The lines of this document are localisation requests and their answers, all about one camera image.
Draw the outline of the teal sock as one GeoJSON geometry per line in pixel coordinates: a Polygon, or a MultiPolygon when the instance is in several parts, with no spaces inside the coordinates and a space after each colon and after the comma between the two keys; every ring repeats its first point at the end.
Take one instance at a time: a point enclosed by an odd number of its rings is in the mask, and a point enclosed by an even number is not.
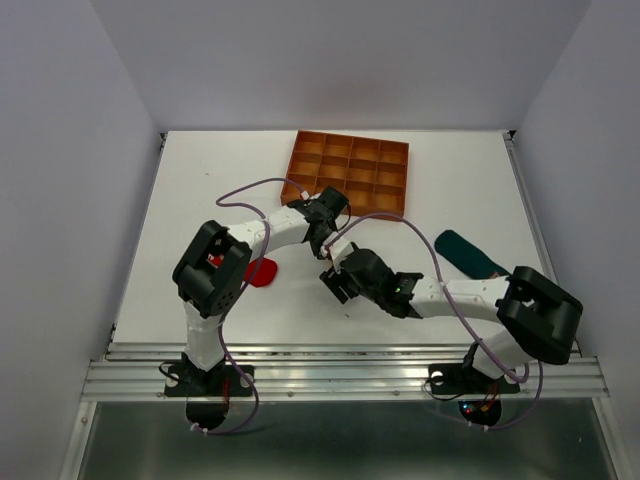
{"type": "Polygon", "coordinates": [[[454,230],[445,230],[435,240],[436,252],[472,280],[487,280],[509,275],[481,249],[454,230]]]}

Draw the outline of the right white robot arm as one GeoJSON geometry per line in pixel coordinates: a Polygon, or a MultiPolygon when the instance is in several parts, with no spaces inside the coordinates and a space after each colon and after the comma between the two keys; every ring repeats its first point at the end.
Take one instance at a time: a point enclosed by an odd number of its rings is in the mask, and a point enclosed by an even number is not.
{"type": "Polygon", "coordinates": [[[454,317],[465,328],[472,319],[501,325],[490,338],[478,334],[463,361],[440,367],[439,386],[473,393],[532,361],[568,363],[583,306],[538,271],[445,282],[415,272],[395,272],[372,250],[335,241],[320,249],[331,268],[321,276],[341,303],[363,297],[400,318],[454,317]]]}

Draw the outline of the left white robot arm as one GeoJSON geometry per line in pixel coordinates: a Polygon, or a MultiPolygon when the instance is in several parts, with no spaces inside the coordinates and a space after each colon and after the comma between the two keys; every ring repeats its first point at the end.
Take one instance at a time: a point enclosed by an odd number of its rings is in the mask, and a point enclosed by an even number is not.
{"type": "Polygon", "coordinates": [[[172,274],[187,319],[187,379],[199,393],[213,393],[222,384],[219,327],[248,281],[249,265],[303,243],[315,257],[326,258],[325,244],[338,233],[339,215],[349,209],[347,197],[328,187],[254,221],[222,226],[211,220],[200,227],[172,274]]]}

